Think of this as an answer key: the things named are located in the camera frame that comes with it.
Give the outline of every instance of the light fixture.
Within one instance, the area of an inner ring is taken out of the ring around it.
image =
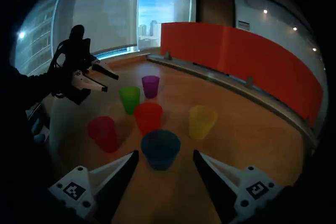
[[[20,33],[18,34],[18,37],[21,38],[21,39],[23,39],[25,35],[26,35],[25,32],[20,32]]]

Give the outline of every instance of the red cup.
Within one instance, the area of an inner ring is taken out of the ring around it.
[[[90,121],[87,133],[104,152],[112,153],[119,148],[114,121],[108,116],[100,116]]]
[[[162,107],[153,102],[142,103],[134,109],[136,123],[143,136],[153,130],[161,129],[162,114]]]

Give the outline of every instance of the plastic cup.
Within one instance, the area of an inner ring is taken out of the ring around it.
[[[172,165],[180,148],[178,137],[163,129],[148,133],[141,141],[141,150],[149,165],[160,171],[167,170]]]
[[[134,109],[136,123],[143,136],[161,128],[162,114],[162,107],[153,102],[142,103]]]
[[[142,79],[142,86],[144,87],[144,95],[148,99],[155,98],[158,94],[160,78],[157,76],[149,75]]]
[[[189,112],[189,136],[195,140],[204,139],[217,121],[218,114],[208,107],[197,105]]]
[[[120,89],[119,95],[125,112],[132,115],[135,107],[140,103],[140,88],[123,87]]]
[[[112,153],[119,148],[114,121],[108,116],[97,117],[90,121],[87,133],[104,152]]]

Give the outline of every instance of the orange wall panel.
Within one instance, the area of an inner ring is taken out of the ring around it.
[[[168,23],[161,28],[161,55],[194,62],[240,79],[277,97],[315,122],[322,87],[295,55],[259,35],[204,23]]]

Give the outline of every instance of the white wall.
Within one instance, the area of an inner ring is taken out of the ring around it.
[[[268,10],[267,14],[264,14],[262,10],[248,6],[251,4],[248,1],[235,1],[237,28],[238,21],[249,23],[250,32],[265,37],[293,53],[312,71],[321,84],[323,89],[322,104],[314,125],[314,130],[318,134],[328,108],[328,86],[323,62],[320,60],[318,52],[312,50],[315,47],[312,39],[306,36],[306,32],[303,34],[299,32],[300,29],[303,29],[299,23],[293,25],[286,24],[275,17],[274,13],[272,15],[271,9]],[[298,27],[298,30],[294,31],[293,26]]]

